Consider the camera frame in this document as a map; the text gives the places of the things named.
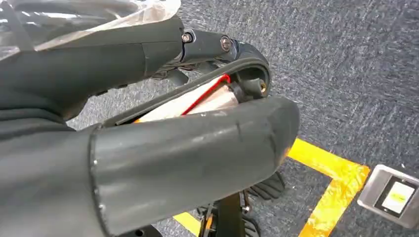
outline bolt head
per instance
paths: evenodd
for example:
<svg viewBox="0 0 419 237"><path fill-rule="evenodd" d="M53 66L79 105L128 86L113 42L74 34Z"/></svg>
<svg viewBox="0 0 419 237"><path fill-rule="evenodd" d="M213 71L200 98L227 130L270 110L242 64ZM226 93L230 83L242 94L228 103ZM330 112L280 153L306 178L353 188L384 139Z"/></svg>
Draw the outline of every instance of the bolt head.
<svg viewBox="0 0 419 237"><path fill-rule="evenodd" d="M190 33L184 33L182 35L182 41L184 43L190 43L190 42L192 42L192 35Z"/></svg>
<svg viewBox="0 0 419 237"><path fill-rule="evenodd" d="M230 40L230 38L227 37L227 36L223 36L223 37L221 37L221 40L220 41L221 41L221 48L224 51L226 51L226 52L230 51L230 49L231 49L231 40Z"/></svg>

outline metal plate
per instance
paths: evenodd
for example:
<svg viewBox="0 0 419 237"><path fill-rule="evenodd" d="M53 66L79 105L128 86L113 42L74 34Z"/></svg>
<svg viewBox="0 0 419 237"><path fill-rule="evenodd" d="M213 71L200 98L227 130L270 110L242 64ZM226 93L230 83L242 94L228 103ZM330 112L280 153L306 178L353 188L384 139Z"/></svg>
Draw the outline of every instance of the metal plate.
<svg viewBox="0 0 419 237"><path fill-rule="evenodd" d="M358 204L406 228L419 222L419 179L377 165Z"/></svg>

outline label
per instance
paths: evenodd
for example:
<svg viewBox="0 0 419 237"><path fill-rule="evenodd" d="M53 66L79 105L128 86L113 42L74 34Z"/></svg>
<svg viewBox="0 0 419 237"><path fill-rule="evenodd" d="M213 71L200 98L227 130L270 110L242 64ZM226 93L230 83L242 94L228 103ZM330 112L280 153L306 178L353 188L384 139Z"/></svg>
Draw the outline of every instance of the label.
<svg viewBox="0 0 419 237"><path fill-rule="evenodd" d="M381 206L400 214L414 192L414 188L394 182Z"/></svg>

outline yellow floor tape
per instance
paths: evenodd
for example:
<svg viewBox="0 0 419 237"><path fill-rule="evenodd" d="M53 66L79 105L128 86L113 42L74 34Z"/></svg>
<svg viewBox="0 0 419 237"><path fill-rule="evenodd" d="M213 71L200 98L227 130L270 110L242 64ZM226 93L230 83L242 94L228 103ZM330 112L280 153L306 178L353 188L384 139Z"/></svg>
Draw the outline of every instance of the yellow floor tape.
<svg viewBox="0 0 419 237"><path fill-rule="evenodd" d="M179 215L173 216L173 218L183 225L187 230L193 233L195 236L199 235L199 230L201 228L201 223L195 219L191 214L184 212Z"/></svg>
<svg viewBox="0 0 419 237"><path fill-rule="evenodd" d="M362 189L370 169L298 138L288 156L332 178L299 235L299 237L327 237L357 192ZM174 218L198 236L201 225L193 216L182 213Z"/></svg>

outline gray carpet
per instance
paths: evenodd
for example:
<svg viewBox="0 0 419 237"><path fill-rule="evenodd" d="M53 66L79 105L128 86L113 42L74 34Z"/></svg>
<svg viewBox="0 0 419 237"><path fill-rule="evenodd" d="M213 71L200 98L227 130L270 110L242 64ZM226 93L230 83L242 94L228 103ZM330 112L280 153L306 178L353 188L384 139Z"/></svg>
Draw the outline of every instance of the gray carpet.
<svg viewBox="0 0 419 237"><path fill-rule="evenodd" d="M358 163L419 177L418 0L184 0L185 25L255 45L273 73L272 95L301 109L300 138ZM70 125L85 127L171 89L148 81L90 99ZM330 179L295 161L281 167L287 190L255 202L264 237L296 237ZM191 236L175 221L165 236ZM331 236L419 237L355 202Z"/></svg>

